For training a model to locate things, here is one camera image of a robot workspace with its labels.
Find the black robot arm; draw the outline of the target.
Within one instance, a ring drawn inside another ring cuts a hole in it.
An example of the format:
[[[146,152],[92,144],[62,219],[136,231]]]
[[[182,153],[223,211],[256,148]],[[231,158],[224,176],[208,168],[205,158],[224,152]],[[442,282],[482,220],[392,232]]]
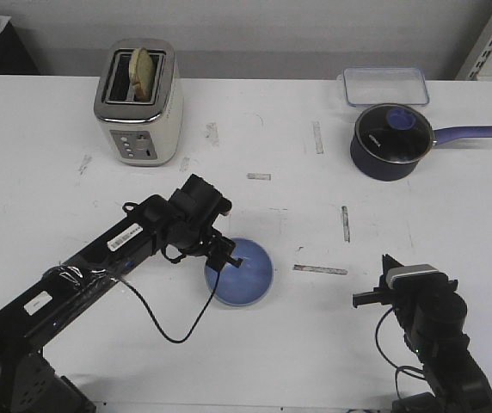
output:
[[[95,405],[65,376],[58,376],[43,348],[140,263],[168,246],[204,256],[220,271],[241,260],[234,241],[213,223],[232,208],[213,185],[191,175],[168,199],[155,194],[127,202],[126,216],[74,256],[0,309],[0,412],[94,412]]]
[[[457,294],[458,281],[429,264],[405,266],[382,256],[378,286],[353,295],[353,306],[390,305],[403,329],[404,341],[432,389],[399,396],[393,412],[492,412],[492,388],[471,356],[463,332],[467,304]]]

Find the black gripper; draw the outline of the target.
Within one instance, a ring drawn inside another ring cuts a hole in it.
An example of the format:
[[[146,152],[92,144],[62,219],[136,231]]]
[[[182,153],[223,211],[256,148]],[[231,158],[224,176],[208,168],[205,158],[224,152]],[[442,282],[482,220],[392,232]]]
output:
[[[361,305],[390,305],[402,327],[458,327],[459,295],[458,281],[444,273],[415,276],[399,281],[406,275],[405,266],[389,254],[382,256],[383,273],[378,285],[370,292],[355,293],[353,307]]]
[[[164,243],[176,248],[180,255],[206,256],[206,266],[220,272],[226,264],[239,268],[242,258],[232,257],[235,242],[213,227],[219,216],[218,201],[224,197],[212,184],[192,174],[169,198],[176,210],[176,221],[163,233]]]

